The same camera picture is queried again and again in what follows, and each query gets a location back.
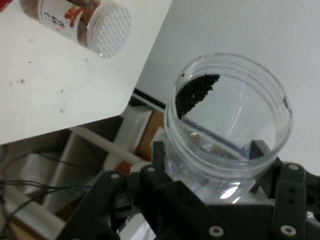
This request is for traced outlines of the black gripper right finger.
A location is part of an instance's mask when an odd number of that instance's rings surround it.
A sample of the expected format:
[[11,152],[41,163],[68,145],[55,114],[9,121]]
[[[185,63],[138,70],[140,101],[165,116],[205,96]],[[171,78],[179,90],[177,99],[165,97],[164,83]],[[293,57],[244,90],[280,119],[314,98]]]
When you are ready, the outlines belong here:
[[252,193],[262,190],[274,201],[270,224],[273,240],[320,238],[320,178],[294,162],[277,157],[262,173]]

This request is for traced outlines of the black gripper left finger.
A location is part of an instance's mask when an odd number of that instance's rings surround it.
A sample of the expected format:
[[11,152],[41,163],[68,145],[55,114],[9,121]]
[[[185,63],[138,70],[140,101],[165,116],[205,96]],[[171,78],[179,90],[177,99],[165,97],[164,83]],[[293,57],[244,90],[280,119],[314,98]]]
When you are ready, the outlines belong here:
[[66,225],[60,240],[118,240],[127,218],[142,214],[158,240],[230,240],[230,227],[183,182],[158,164],[130,175],[102,173]]

